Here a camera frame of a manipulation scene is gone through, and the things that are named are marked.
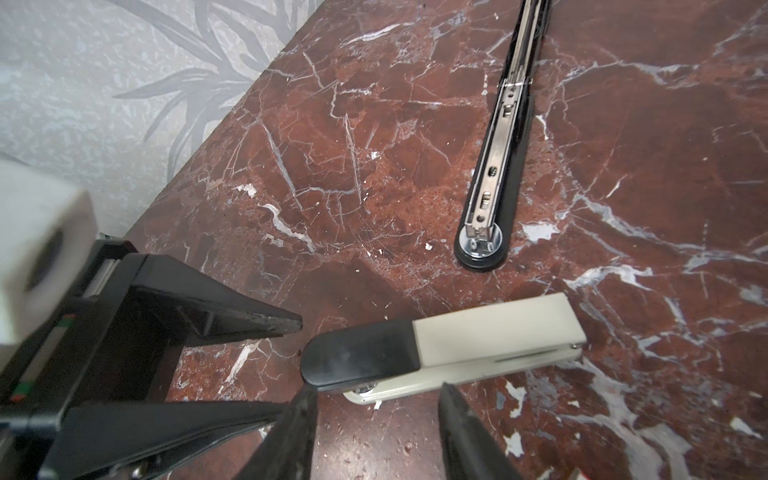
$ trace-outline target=black stapler cap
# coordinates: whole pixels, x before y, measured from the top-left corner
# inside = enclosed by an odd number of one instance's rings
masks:
[[[320,391],[354,389],[420,368],[411,320],[321,333],[301,354],[301,376]]]

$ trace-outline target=wall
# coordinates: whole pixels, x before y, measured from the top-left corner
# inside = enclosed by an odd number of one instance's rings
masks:
[[[322,0],[0,0],[0,157],[122,235]]]

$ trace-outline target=table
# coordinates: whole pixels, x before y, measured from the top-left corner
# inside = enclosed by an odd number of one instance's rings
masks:
[[[303,331],[185,351],[169,400],[286,401],[317,333],[562,291],[581,361],[462,387],[526,478],[765,478],[768,8],[555,2],[511,253],[471,273],[452,241],[518,8],[318,8],[127,235]],[[313,478],[443,478],[436,407],[322,395]]]

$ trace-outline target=gray leaf pattern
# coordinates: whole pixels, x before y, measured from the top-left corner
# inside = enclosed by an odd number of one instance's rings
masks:
[[[317,7],[315,0],[293,0],[289,13],[286,0],[273,0],[275,13],[269,13],[247,0],[190,0],[194,3],[197,29],[194,31],[142,0],[105,1],[147,22],[179,48],[210,65],[210,68],[185,68],[114,96],[121,100],[146,100],[175,93],[155,116],[144,135],[144,141],[152,136],[174,109],[182,104],[186,106],[184,125],[168,151],[167,180],[173,178],[180,166],[185,147],[190,146],[194,152],[204,140],[206,126],[211,122],[220,122],[230,111],[226,103],[242,97],[257,75],[269,66],[270,57],[255,32],[238,21],[232,13],[271,28],[285,45],[296,32],[300,7],[307,2],[308,15]],[[257,75],[243,73],[235,68],[211,24],[211,15],[220,19],[245,44],[248,53],[240,54],[239,60],[257,72]]]

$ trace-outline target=floral wallpaper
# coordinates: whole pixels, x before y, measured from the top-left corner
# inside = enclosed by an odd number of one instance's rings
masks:
[[[0,159],[122,235],[322,0],[0,2]]]

